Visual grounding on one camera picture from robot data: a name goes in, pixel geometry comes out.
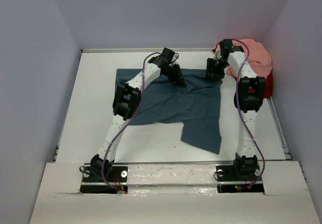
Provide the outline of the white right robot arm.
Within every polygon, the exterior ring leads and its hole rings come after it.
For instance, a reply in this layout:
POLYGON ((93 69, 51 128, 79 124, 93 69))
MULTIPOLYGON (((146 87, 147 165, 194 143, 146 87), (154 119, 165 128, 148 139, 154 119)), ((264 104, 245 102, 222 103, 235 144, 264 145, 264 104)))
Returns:
POLYGON ((236 73, 234 105, 239 115, 239 139, 236 159, 253 159, 256 156, 255 124, 264 100, 266 79, 258 76, 248 63, 249 48, 242 43, 234 46, 233 39, 223 39, 214 49, 214 56, 207 59, 205 80, 224 78, 225 69, 232 67, 236 73))

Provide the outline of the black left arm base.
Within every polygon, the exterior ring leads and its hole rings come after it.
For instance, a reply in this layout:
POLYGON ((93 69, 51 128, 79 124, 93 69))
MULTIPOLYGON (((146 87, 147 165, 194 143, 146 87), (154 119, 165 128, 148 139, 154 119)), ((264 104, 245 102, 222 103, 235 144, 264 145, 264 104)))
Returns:
POLYGON ((126 194, 128 192, 128 167, 114 165, 95 155, 89 163, 80 166, 82 173, 80 193, 83 194, 126 194))

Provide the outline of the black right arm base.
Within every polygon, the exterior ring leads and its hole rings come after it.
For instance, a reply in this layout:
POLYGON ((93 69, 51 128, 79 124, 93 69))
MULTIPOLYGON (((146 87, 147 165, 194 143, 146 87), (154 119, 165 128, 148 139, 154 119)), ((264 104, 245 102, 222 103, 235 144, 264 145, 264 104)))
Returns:
POLYGON ((214 179, 218 193, 264 193, 258 158, 235 156, 231 165, 216 166, 214 179))

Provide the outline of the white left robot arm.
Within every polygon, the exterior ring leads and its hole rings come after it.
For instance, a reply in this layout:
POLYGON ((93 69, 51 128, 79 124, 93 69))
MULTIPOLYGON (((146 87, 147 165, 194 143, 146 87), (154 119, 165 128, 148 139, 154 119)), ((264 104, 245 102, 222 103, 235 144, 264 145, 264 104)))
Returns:
POLYGON ((131 80, 120 82, 112 104, 113 117, 105 140, 91 159, 90 166, 100 181, 111 177, 111 166, 123 132, 139 112, 146 87, 160 76, 166 76, 174 86, 185 87, 180 66, 176 63, 178 54, 164 48, 161 53, 152 53, 143 61, 142 70, 131 80))

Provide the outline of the teal blue t shirt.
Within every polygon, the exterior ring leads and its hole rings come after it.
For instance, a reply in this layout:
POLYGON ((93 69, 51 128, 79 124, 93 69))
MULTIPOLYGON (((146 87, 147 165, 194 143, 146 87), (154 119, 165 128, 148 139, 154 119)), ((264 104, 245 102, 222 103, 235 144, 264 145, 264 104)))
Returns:
POLYGON ((204 69, 183 69, 185 87, 172 85, 166 76, 151 82, 131 125, 181 122, 181 141, 219 154, 222 81, 206 81, 205 73, 204 69))

